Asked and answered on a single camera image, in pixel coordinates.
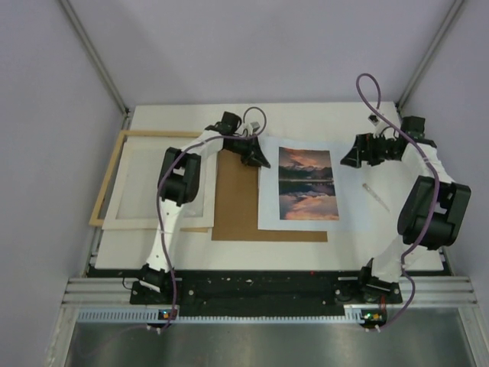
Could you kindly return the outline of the cream mat board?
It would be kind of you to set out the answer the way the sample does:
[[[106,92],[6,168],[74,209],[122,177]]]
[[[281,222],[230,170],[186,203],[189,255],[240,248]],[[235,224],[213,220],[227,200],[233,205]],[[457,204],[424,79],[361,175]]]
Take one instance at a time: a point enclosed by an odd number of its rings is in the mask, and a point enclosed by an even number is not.
[[[187,137],[131,136],[124,144],[104,230],[156,229],[157,181],[165,151],[192,141]],[[188,232],[214,225],[217,160],[213,155],[201,166],[199,192],[182,213],[180,228]]]

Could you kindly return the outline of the brown fibreboard backing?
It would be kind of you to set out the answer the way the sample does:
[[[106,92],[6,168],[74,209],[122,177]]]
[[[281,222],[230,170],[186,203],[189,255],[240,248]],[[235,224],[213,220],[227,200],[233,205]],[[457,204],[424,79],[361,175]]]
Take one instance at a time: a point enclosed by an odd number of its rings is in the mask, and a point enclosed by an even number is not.
[[[230,151],[217,155],[213,241],[327,242],[326,232],[261,230],[257,227],[258,173]]]

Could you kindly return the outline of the aluminium front rail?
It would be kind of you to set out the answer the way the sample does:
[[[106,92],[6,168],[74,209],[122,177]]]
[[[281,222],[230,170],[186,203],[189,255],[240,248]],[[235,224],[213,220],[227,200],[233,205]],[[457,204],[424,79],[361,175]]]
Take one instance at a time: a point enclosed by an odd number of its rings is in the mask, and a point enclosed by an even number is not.
[[[467,277],[415,277],[413,307],[475,307],[474,288]],[[127,305],[131,292],[119,278],[72,278],[63,295],[64,305]]]

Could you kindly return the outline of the light wooden picture frame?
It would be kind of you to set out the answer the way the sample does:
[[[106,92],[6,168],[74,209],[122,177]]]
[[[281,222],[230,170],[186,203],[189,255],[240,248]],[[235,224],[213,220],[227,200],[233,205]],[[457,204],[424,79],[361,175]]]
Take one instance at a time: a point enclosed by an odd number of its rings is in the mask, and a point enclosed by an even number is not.
[[[102,204],[105,202],[105,195],[108,190],[108,185],[111,182],[112,174],[115,166],[118,163],[119,156],[123,150],[123,146],[128,137],[158,137],[158,138],[197,138],[198,132],[179,132],[179,131],[151,131],[151,130],[121,130],[115,141],[115,146],[112,150],[108,166],[106,168],[99,193],[96,197],[94,207],[92,209],[91,216],[89,218],[89,225],[95,228],[102,228],[104,219],[99,218],[99,214],[102,211]]]

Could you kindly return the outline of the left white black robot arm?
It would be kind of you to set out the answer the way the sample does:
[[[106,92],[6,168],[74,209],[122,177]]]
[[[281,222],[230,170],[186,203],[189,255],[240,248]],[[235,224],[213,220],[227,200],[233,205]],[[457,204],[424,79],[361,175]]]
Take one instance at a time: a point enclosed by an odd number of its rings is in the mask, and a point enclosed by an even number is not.
[[[180,231],[185,208],[199,193],[202,165],[222,150],[240,156],[249,167],[269,168],[259,136],[267,127],[263,109],[252,106],[243,116],[224,112],[189,144],[165,151],[157,181],[157,231],[151,252],[141,269],[140,283],[157,303],[167,302],[176,290],[170,247]]]

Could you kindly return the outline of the left aluminium corner post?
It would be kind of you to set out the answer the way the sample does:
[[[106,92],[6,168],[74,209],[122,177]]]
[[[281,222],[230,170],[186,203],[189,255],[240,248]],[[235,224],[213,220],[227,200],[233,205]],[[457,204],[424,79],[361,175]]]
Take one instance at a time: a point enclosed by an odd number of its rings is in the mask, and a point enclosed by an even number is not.
[[[91,41],[71,1],[56,0],[56,3],[60,7],[60,10],[62,11],[64,17],[70,24],[70,27],[73,29],[73,32],[75,33],[76,38],[81,45],[81,48],[89,59],[89,62],[92,64],[106,92],[108,93],[114,104],[118,107],[120,113],[123,116],[128,116],[130,113],[130,109],[123,100],[121,93],[118,91],[114,80],[110,76],[108,69],[106,68],[102,58],[99,55],[99,52],[96,50],[96,47]]]

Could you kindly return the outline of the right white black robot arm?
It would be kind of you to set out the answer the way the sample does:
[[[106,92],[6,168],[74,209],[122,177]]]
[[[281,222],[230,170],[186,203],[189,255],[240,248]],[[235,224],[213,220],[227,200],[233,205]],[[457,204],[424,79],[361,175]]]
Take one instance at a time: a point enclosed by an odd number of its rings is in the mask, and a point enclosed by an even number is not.
[[[436,143],[425,136],[425,120],[408,116],[401,133],[388,138],[390,128],[376,115],[369,116],[373,133],[359,134],[342,165],[360,168],[385,161],[404,164],[414,179],[397,220],[397,236],[360,270],[356,291],[365,302],[386,298],[400,301],[398,283],[403,273],[422,255],[452,245],[458,237],[471,197],[469,186],[456,183],[437,155]]]

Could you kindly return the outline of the right aluminium corner post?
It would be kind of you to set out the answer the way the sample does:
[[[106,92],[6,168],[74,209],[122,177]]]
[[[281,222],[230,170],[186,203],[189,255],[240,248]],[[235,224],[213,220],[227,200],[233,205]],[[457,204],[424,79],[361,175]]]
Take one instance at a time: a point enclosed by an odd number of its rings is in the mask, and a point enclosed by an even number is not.
[[[450,1],[450,6],[441,23],[436,28],[435,34],[431,37],[428,47],[423,52],[423,56],[416,65],[406,86],[403,88],[400,98],[395,102],[396,109],[399,113],[403,111],[412,99],[413,94],[431,67],[437,54],[441,50],[442,45],[445,43],[456,22],[461,17],[467,3],[468,1],[465,0]]]

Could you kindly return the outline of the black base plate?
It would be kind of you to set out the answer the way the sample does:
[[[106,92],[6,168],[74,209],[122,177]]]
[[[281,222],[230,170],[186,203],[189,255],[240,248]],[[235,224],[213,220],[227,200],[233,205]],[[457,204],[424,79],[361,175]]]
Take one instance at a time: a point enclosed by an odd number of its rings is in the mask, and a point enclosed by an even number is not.
[[[346,304],[400,304],[398,283],[369,271],[196,271],[159,275],[143,270],[133,305],[172,305],[182,317],[340,316]]]

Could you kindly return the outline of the orange sky photo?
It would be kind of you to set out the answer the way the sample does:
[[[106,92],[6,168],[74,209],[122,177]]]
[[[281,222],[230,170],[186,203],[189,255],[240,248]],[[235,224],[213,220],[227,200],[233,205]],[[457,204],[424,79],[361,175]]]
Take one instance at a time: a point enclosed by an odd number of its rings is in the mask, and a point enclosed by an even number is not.
[[[270,163],[258,178],[257,227],[263,230],[367,232],[373,211],[363,168],[341,165],[345,143],[266,136]]]

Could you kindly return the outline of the aluminium corner post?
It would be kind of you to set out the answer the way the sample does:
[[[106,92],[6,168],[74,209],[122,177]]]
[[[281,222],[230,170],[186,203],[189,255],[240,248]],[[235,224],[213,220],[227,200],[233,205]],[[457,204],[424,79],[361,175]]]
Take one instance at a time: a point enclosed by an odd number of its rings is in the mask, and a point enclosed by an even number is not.
[[[70,24],[70,27],[73,29],[73,32],[75,33],[76,38],[81,45],[81,48],[89,59],[89,62],[92,64],[106,92],[108,93],[114,104],[118,107],[120,113],[123,116],[128,116],[130,113],[130,109],[123,100],[121,93],[118,91],[114,80],[110,76],[108,69],[106,68],[102,58],[99,55],[99,52],[96,50],[96,47],[91,41],[71,1],[56,0],[56,3],[60,7],[60,10],[62,11],[64,17]]]
[[[461,17],[467,3],[468,1],[465,0],[450,1],[450,6],[441,23],[436,28],[435,34],[431,37],[428,47],[423,52],[423,56],[416,65],[406,86],[403,88],[400,98],[395,102],[396,109],[399,113],[403,111],[412,99],[413,94],[431,67],[437,54],[441,50],[442,45],[445,43],[456,22]]]

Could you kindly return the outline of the small metal tool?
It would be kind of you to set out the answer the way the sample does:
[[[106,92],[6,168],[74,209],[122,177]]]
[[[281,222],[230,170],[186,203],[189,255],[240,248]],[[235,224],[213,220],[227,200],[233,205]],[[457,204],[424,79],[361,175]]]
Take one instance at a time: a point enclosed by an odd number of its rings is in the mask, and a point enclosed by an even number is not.
[[[362,186],[374,200],[376,200],[388,213],[390,212],[388,205],[373,191],[368,184],[363,183]]]

